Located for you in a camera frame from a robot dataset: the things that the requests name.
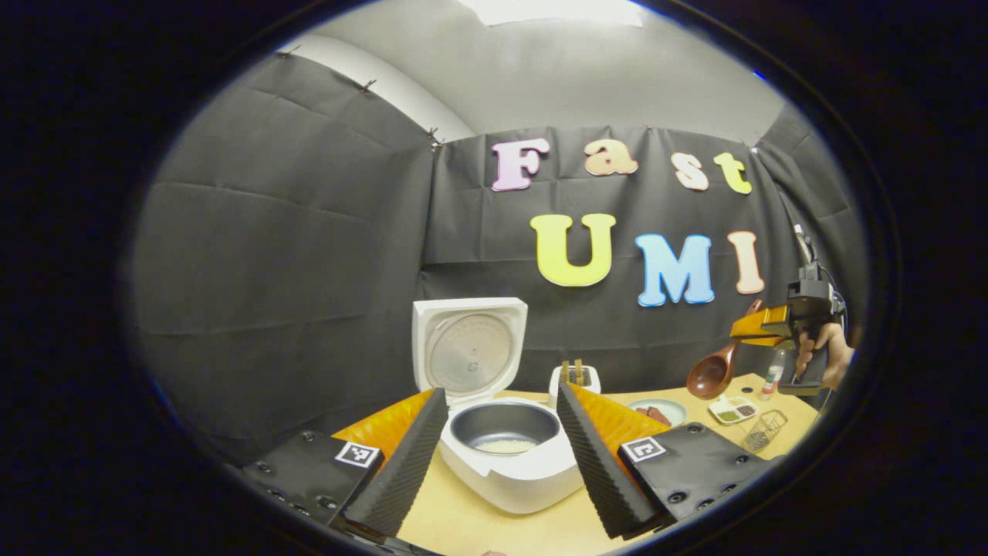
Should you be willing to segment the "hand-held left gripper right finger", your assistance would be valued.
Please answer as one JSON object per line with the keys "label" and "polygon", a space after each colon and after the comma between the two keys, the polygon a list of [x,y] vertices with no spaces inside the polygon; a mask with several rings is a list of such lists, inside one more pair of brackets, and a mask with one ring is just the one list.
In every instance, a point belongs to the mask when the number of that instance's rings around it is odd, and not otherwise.
{"label": "hand-held left gripper right finger", "polygon": [[611,538],[628,541],[688,520],[773,465],[707,425],[667,427],[571,383],[559,387],[557,414]]}

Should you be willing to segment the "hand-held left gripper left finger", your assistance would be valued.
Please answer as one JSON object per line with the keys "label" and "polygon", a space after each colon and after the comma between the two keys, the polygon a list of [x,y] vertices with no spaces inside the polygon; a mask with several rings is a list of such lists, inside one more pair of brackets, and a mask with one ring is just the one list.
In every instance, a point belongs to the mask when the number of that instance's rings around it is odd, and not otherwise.
{"label": "hand-held left gripper left finger", "polygon": [[339,432],[297,433],[243,474],[324,527],[382,541],[398,535],[447,418],[445,390],[428,388]]}

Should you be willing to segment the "brown wooden spoon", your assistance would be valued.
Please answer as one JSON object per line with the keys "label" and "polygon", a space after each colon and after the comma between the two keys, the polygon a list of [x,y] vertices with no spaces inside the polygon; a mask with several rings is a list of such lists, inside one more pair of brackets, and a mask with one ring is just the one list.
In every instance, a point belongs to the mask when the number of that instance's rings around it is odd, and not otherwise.
{"label": "brown wooden spoon", "polygon": [[[746,314],[758,312],[765,307],[766,305],[762,300],[754,300],[744,317]],[[696,362],[687,376],[689,394],[702,400],[712,400],[723,394],[735,374],[736,352],[740,344],[740,341],[730,337],[726,346]]]}

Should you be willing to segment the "white rice cooker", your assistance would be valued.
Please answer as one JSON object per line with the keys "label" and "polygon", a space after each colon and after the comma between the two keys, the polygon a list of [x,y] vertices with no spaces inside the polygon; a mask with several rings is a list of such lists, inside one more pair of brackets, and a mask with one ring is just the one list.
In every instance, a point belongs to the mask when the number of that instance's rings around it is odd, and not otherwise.
{"label": "white rice cooker", "polygon": [[[521,365],[528,306],[518,298],[416,300],[411,351],[421,391],[443,388],[448,421],[440,454],[488,503],[531,514],[561,502],[583,481],[557,413],[540,402],[503,397]],[[474,450],[480,439],[530,439],[515,456]]]}

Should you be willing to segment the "clear water bottle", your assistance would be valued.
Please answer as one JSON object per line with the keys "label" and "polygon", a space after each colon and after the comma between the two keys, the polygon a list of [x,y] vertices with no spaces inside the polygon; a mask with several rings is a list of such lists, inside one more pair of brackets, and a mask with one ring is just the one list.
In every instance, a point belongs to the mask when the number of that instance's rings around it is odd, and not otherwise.
{"label": "clear water bottle", "polygon": [[765,382],[761,388],[760,398],[762,400],[769,400],[769,398],[772,398],[777,393],[781,378],[786,373],[787,359],[788,351],[773,352],[773,358],[770,360],[770,365],[768,370],[766,370]]}

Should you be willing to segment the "white divided bean dish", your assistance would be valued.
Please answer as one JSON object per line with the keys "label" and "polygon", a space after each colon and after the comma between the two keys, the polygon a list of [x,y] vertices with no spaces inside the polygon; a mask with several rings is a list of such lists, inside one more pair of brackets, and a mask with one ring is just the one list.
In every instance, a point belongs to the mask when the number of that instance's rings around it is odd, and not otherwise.
{"label": "white divided bean dish", "polygon": [[741,397],[741,395],[737,395],[737,397],[720,395],[707,405],[707,411],[721,425],[744,422],[744,420],[754,418],[761,412],[758,405],[755,405],[748,398]]}

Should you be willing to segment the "white toaster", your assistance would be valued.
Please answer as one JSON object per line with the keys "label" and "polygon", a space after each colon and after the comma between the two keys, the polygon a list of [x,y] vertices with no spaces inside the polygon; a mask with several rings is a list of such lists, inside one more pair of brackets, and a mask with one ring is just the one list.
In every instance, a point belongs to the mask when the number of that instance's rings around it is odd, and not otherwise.
{"label": "white toaster", "polygon": [[[597,394],[602,393],[600,378],[599,376],[597,376],[596,368],[585,364],[583,364],[583,366],[586,374],[586,380],[585,380],[585,384],[583,384],[583,387],[588,388],[588,390],[590,390],[593,393],[597,393]],[[570,371],[572,367],[573,364],[570,364],[569,379],[570,379]],[[553,369],[553,374],[551,374],[550,376],[550,383],[548,383],[547,407],[550,409],[557,408],[558,391],[559,391],[558,377],[559,377],[559,366]]]}

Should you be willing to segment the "pale green plate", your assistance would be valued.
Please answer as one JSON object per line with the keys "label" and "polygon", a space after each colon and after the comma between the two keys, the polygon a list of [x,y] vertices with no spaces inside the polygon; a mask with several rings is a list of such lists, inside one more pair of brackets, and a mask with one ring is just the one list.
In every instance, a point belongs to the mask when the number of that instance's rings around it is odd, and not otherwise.
{"label": "pale green plate", "polygon": [[643,400],[631,402],[628,408],[636,411],[638,407],[649,407],[650,405],[660,409],[670,419],[672,427],[678,427],[687,422],[688,412],[685,406],[680,402],[666,400],[666,398],[643,398]]}

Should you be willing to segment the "black backdrop cloth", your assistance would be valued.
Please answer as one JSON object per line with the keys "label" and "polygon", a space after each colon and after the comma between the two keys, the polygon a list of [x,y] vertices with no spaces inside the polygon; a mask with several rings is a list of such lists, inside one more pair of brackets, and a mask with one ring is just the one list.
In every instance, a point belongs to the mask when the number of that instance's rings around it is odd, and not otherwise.
{"label": "black backdrop cloth", "polygon": [[676,388],[750,298],[786,299],[801,224],[858,325],[868,242],[847,182],[787,107],[758,144],[645,124],[433,147],[401,110],[272,57],[162,164],[131,257],[137,342],[178,420],[233,466],[412,395],[414,300],[520,298],[513,390],[578,356],[611,392]]}

